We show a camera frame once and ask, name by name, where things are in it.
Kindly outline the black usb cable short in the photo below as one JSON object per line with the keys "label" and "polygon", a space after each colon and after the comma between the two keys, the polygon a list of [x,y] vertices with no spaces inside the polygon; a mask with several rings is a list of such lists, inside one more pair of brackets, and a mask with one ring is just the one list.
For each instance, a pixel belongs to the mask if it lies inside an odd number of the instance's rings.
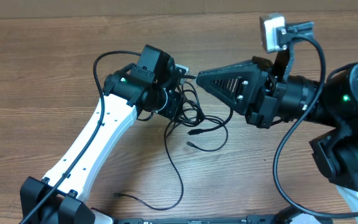
{"label": "black usb cable short", "polygon": [[234,111],[230,109],[226,119],[206,114],[201,107],[200,98],[195,86],[189,81],[185,81],[184,84],[178,88],[178,91],[183,98],[183,104],[178,115],[177,126],[184,125],[191,128],[191,130],[188,131],[188,135],[190,136],[211,133],[220,129],[224,131],[224,141],[215,149],[203,149],[191,141],[186,142],[187,146],[203,152],[215,152],[222,149],[229,138],[229,131],[226,125],[232,119]]}

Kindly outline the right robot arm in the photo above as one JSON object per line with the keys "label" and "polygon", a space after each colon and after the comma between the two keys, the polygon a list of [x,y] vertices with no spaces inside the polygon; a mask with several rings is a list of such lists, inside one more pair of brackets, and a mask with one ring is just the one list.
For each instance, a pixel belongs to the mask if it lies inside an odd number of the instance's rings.
{"label": "right robot arm", "polygon": [[281,122],[322,124],[330,131],[310,141],[320,173],[337,186],[358,219],[358,62],[319,82],[290,75],[293,60],[251,60],[199,72],[196,83],[248,124],[268,129]]}

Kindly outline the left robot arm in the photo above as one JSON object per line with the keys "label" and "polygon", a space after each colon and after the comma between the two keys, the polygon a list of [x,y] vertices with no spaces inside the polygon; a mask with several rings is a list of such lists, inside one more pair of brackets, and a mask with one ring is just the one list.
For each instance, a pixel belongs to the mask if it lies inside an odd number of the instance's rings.
{"label": "left robot arm", "polygon": [[86,205],[99,171],[141,112],[175,117],[180,102],[175,88],[189,74],[151,45],[138,58],[96,84],[99,102],[74,143],[41,180],[28,177],[22,184],[23,223],[114,223]]}

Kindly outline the black usb cable long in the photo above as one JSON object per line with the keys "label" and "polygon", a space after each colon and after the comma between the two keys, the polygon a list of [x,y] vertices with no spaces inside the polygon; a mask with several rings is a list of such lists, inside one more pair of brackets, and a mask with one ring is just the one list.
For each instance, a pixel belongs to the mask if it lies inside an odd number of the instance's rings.
{"label": "black usb cable long", "polygon": [[184,194],[183,180],[180,175],[180,172],[178,171],[178,169],[169,153],[167,139],[172,134],[172,132],[174,132],[174,130],[177,127],[184,125],[188,128],[195,128],[195,127],[199,126],[207,117],[204,114],[203,110],[201,109],[198,93],[195,90],[195,87],[191,82],[184,81],[184,83],[178,87],[178,91],[181,96],[180,99],[183,99],[185,104],[189,104],[189,108],[183,109],[182,112],[179,112],[178,118],[173,118],[167,124],[167,126],[164,130],[164,134],[163,134],[163,143],[164,143],[165,152],[167,154],[170,165],[172,166],[173,170],[175,171],[175,173],[178,177],[179,183],[180,183],[180,196],[179,196],[178,200],[173,205],[168,206],[168,207],[155,207],[155,206],[151,206],[147,202],[145,202],[145,201],[141,200],[140,198],[133,196],[133,195],[119,192],[119,193],[114,194],[115,197],[125,197],[125,198],[134,199],[137,202],[140,202],[142,205],[145,205],[147,208],[150,208],[150,209],[156,210],[156,211],[171,210],[171,209],[175,208],[181,202],[181,200],[183,198],[183,194]]}

